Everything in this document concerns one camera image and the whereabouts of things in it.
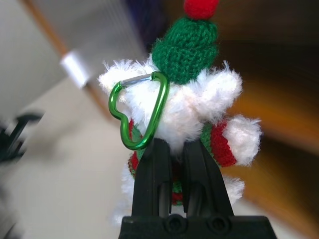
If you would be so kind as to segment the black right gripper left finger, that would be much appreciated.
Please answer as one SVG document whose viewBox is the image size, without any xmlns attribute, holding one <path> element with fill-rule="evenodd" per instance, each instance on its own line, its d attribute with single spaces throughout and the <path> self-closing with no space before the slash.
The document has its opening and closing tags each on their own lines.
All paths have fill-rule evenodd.
<svg viewBox="0 0 319 239">
<path fill-rule="evenodd" d="M 168 144 L 154 139 L 137 166 L 133 216 L 168 217 L 172 204 L 172 169 Z"/>
</svg>

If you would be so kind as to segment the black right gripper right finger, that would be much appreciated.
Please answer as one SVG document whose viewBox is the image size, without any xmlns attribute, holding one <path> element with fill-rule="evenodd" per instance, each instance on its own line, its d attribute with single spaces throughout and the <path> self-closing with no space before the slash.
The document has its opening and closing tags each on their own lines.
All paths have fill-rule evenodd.
<svg viewBox="0 0 319 239">
<path fill-rule="evenodd" d="M 184 144 L 184 212 L 188 217 L 233 216 L 219 166 L 201 141 Z"/>
</svg>

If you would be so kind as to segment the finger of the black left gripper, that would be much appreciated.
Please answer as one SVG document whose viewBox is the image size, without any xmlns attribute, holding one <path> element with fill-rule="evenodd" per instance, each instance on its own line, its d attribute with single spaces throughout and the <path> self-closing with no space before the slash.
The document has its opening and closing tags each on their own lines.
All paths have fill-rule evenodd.
<svg viewBox="0 0 319 239">
<path fill-rule="evenodd" d="M 15 118 L 16 126 L 11 133 L 6 131 L 6 127 L 0 126 L 0 162 L 7 163 L 19 160 L 26 152 L 22 150 L 23 139 L 19 139 L 24 128 L 29 123 L 37 123 L 43 114 L 28 112 Z"/>
</svg>

